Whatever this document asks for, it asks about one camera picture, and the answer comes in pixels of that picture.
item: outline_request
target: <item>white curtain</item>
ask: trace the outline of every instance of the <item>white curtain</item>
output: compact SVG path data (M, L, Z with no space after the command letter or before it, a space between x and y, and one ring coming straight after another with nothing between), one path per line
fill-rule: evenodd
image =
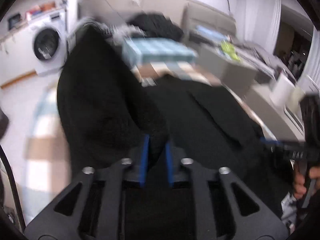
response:
M281 0L238 0L237 37L273 53L278 38Z
M312 43L306 65L304 67L301 78L298 81L298 86L305 92L314 91L315 87L307 77L307 75L320 88L320 32L313 27Z

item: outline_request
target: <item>washing machine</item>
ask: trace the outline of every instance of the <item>washing machine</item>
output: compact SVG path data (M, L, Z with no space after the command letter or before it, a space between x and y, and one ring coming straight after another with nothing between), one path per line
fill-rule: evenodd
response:
M39 76L55 73L67 58L66 12L44 13L28 24L30 60Z

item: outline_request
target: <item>wooden strip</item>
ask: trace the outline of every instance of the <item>wooden strip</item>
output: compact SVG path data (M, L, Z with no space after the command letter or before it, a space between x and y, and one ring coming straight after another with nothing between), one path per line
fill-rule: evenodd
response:
M34 70L34 71L31 71L31 72L28 72L28 73L26 73L26 74L24 74L24 75L21 75L21 76L16 77L15 79L10 80L10 81L7 82L7 83L2 84L2 85L0 86L0 88L1 88L1 89L7 88L7 87L9 87L9 86L11 86L11 85L13 85L13 84L21 81L21 80L27 79L27 78L29 78L29 77L33 77L33 76L35 76L35 75L37 75L37 73L36 73L35 70Z

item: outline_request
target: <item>floor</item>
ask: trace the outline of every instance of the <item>floor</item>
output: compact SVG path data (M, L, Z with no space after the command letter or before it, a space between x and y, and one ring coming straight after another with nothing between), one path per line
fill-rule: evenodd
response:
M45 77L33 76L0 91L0 106L10 120L0 144L19 185L24 184L24 153L34 110L48 85L58 79L58 73Z

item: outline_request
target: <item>checkered fabric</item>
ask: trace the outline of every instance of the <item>checkered fabric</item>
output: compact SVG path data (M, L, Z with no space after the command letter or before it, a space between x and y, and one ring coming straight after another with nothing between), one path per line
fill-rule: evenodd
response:
M132 72L140 82L145 78L156 80L170 74L184 80L198 81L212 86L221 85L214 75L187 62L149 63L133 68ZM264 130L267 129L248 106L231 90L230 92L248 115ZM44 93L38 104L28 140L22 196L26 224L70 183L68 152L68 144L57 109L57 84L55 84Z
M123 60L132 67L150 62L194 63L197 56L194 50L182 43L163 38L126 39L122 48Z

